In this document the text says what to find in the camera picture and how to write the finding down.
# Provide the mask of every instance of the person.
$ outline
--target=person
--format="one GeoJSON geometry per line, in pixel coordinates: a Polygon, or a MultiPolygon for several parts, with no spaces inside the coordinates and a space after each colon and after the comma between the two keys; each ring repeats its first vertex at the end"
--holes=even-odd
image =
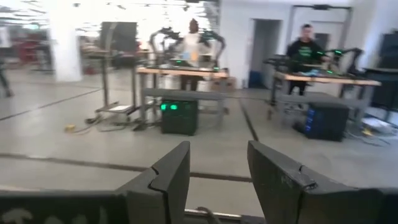
{"type": "MultiPolygon", "coordinates": [[[[193,67],[199,67],[198,58],[199,53],[205,53],[210,49],[209,43],[199,34],[199,24],[196,20],[192,19],[189,23],[189,33],[185,35],[182,43],[177,46],[180,47],[179,52],[189,55],[187,62],[193,67]]],[[[181,75],[180,89],[187,90],[187,84],[190,82],[191,91],[196,91],[198,82],[202,77],[194,77],[190,75],[181,75]]]]}
{"type": "MultiPolygon", "coordinates": [[[[329,61],[329,57],[319,52],[323,52],[323,49],[312,40],[313,27],[310,24],[304,24],[301,27],[301,37],[293,42],[288,48],[286,55],[289,58],[300,57],[303,61],[321,60],[323,62],[329,61]]],[[[292,72],[307,72],[304,67],[295,67],[292,72]]],[[[294,88],[298,87],[299,95],[303,96],[307,82],[303,81],[291,81],[289,86],[289,94],[291,95],[294,88]]]]}
{"type": "Polygon", "coordinates": [[[12,92],[12,90],[10,88],[10,84],[6,78],[6,74],[4,71],[5,71],[5,64],[2,61],[0,63],[0,82],[1,82],[1,85],[4,89],[4,91],[6,92],[6,97],[12,97],[12,96],[14,96],[14,93],[12,92]]]}

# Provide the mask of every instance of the yellow object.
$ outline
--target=yellow object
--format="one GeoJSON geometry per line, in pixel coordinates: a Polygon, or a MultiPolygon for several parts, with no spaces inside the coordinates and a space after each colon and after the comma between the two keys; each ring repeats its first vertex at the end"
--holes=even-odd
{"type": "Polygon", "coordinates": [[[371,132],[369,129],[367,129],[367,128],[365,128],[365,129],[362,131],[362,133],[363,133],[364,135],[366,135],[366,136],[372,136],[372,135],[373,135],[372,132],[371,132]]]}
{"type": "Polygon", "coordinates": [[[75,128],[76,128],[76,125],[68,124],[68,125],[65,126],[65,132],[66,133],[71,133],[71,132],[73,132],[75,130],[75,128]]]}
{"type": "Polygon", "coordinates": [[[198,52],[192,52],[191,53],[191,60],[197,61],[198,60],[198,52]]]}

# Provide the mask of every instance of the man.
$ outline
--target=man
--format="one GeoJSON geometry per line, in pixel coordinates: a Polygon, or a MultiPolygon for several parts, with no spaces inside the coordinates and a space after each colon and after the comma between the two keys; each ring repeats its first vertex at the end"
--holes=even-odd
{"type": "MultiPolygon", "coordinates": [[[[183,52],[189,55],[187,62],[193,66],[198,67],[199,54],[209,51],[210,44],[201,37],[199,34],[199,24],[196,20],[192,19],[189,23],[189,33],[184,36],[181,43],[177,43],[180,48],[177,51],[183,52]]],[[[202,77],[193,77],[189,75],[181,75],[181,90],[187,90],[187,83],[191,83],[191,91],[196,91],[198,88],[198,81],[202,77]]]]}
{"type": "MultiPolygon", "coordinates": [[[[313,28],[310,24],[304,24],[301,28],[301,37],[298,38],[295,42],[293,42],[287,49],[286,55],[289,58],[299,57],[301,61],[314,61],[321,60],[323,62],[329,61],[329,57],[320,54],[319,52],[323,52],[323,49],[315,43],[312,36],[313,28]]],[[[305,67],[295,67],[292,72],[307,72],[305,67]]],[[[295,87],[299,88],[299,95],[304,95],[305,88],[307,86],[307,82],[302,81],[291,81],[289,87],[289,94],[292,94],[293,89],[295,87]]]]}

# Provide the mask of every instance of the white pillar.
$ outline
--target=white pillar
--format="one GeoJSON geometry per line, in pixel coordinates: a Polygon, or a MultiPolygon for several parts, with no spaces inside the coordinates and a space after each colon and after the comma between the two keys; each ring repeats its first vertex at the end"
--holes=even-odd
{"type": "Polygon", "coordinates": [[[82,80],[76,8],[72,0],[46,0],[53,69],[58,82],[82,80]]]}

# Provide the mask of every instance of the workbench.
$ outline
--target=workbench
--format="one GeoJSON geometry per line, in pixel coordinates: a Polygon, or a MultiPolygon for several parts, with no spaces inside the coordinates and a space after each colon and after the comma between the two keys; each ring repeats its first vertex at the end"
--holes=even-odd
{"type": "Polygon", "coordinates": [[[375,86],[379,86],[380,82],[374,80],[368,80],[364,78],[357,77],[342,77],[342,76],[332,76],[324,75],[317,77],[308,77],[303,75],[288,74],[282,72],[275,72],[274,82],[272,84],[271,91],[271,108],[269,109],[269,119],[271,119],[271,114],[273,110],[276,110],[280,116],[280,122],[283,123],[285,120],[285,107],[289,103],[311,103],[311,102],[329,102],[329,103],[339,103],[346,105],[350,108],[357,109],[358,112],[355,116],[355,123],[361,124],[361,120],[365,114],[366,108],[371,102],[373,95],[373,89],[375,86]],[[281,88],[279,94],[277,94],[277,80],[281,82],[281,88]],[[341,85],[354,85],[360,86],[363,89],[363,94],[357,98],[346,99],[334,97],[331,95],[289,95],[289,85],[290,81],[303,81],[303,82],[316,82],[316,83],[334,83],[341,85]]]}
{"type": "MultiPolygon", "coordinates": [[[[146,128],[146,111],[148,105],[146,105],[146,97],[172,97],[172,98],[181,98],[181,99],[195,99],[195,100],[211,100],[217,101],[217,125],[220,127],[223,122],[224,116],[224,100],[226,91],[226,79],[228,78],[228,73],[225,71],[214,71],[209,68],[190,68],[190,67],[178,67],[178,68],[159,68],[159,67],[140,67],[137,68],[136,73],[140,76],[140,122],[141,124],[136,130],[143,130],[146,128]],[[153,88],[146,87],[146,76],[153,75],[154,83],[153,88]],[[210,78],[219,78],[220,79],[220,90],[207,92],[207,91],[186,91],[186,90],[167,90],[160,89],[159,84],[156,81],[158,75],[189,75],[195,77],[210,77],[210,78]]],[[[157,121],[157,105],[154,100],[154,105],[152,107],[154,111],[154,122],[157,121]]]]}

